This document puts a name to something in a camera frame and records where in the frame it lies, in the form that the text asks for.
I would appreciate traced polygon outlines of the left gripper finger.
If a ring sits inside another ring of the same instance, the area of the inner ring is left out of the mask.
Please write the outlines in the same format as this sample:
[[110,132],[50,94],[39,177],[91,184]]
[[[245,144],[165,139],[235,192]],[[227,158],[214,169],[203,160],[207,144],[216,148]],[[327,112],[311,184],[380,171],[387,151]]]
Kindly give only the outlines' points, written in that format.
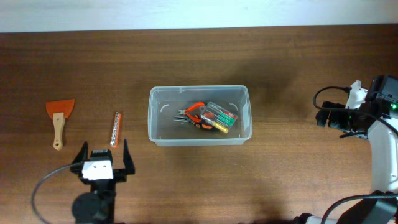
[[88,158],[88,143],[85,141],[79,151],[79,153],[76,155],[76,157],[73,160],[73,164],[83,162],[87,160]]
[[124,140],[124,149],[123,149],[123,163],[126,170],[134,170],[134,162],[129,152],[127,140]]

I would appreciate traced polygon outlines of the orange socket bit rail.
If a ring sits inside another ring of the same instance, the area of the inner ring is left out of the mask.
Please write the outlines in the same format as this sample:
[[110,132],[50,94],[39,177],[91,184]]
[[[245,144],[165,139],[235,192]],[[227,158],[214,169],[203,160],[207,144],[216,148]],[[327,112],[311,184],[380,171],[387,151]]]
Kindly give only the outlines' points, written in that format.
[[109,145],[112,148],[116,148],[119,144],[119,132],[120,132],[120,126],[121,126],[121,118],[122,115],[120,112],[115,112],[114,116],[114,123],[113,123],[113,128],[112,128],[112,133],[111,133],[111,140]]

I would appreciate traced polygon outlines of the orange scraper wooden handle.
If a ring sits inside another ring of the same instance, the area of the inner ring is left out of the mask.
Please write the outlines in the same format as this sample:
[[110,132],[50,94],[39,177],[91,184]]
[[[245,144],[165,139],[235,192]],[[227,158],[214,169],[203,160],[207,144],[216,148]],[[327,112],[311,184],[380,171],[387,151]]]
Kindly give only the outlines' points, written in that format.
[[59,151],[63,148],[65,121],[74,109],[75,99],[48,101],[45,105],[54,128],[53,148]]

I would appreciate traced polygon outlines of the small red-handled pliers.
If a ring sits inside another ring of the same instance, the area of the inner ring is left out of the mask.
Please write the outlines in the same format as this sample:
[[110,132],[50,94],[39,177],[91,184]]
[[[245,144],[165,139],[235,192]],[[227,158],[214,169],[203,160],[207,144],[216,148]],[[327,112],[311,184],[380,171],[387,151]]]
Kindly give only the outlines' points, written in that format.
[[201,122],[200,115],[205,110],[206,104],[204,102],[197,102],[189,106],[188,108],[178,110],[177,116],[188,116],[194,122]]

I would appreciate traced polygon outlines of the orange-black long nose pliers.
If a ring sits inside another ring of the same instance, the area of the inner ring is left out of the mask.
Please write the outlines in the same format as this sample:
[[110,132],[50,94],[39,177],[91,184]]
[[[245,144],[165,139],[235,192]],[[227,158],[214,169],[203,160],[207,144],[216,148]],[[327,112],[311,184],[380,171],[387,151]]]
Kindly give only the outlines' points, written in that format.
[[174,121],[182,122],[182,123],[190,123],[194,125],[194,127],[198,129],[202,129],[205,131],[216,131],[216,128],[213,126],[209,126],[203,122],[194,122],[192,119],[190,119],[188,116],[174,116]]

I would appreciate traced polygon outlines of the precision screwdriver set case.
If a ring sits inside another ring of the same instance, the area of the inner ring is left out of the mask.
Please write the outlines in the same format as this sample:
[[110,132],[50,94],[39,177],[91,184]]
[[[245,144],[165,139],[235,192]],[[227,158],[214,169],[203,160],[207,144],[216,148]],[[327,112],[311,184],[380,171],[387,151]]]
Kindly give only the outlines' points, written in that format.
[[210,126],[227,134],[237,121],[238,115],[228,111],[214,102],[209,101],[205,106],[205,110],[200,115],[200,118],[206,124],[209,124]]

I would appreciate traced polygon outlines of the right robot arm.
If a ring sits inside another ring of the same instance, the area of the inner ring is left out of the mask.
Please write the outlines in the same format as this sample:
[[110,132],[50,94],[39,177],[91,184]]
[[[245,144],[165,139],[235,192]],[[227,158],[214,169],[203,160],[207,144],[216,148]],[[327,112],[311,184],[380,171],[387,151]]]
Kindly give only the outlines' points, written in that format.
[[325,101],[313,104],[319,110],[319,126],[342,131],[342,137],[358,137],[371,146],[371,193],[343,198],[322,217],[303,213],[293,219],[301,224],[389,223],[397,221],[397,78],[375,77],[369,88],[355,81],[342,91],[345,104]]

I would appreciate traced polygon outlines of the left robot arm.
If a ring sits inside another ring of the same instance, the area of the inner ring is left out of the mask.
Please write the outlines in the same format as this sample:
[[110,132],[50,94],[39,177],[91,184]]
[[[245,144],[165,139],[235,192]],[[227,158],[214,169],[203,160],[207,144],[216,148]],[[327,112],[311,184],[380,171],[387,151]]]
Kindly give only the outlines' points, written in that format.
[[136,169],[129,153],[128,143],[123,144],[124,168],[113,168],[109,149],[88,152],[85,142],[73,160],[70,172],[90,186],[90,191],[79,195],[73,202],[72,215],[76,223],[114,223],[116,184],[126,182]]

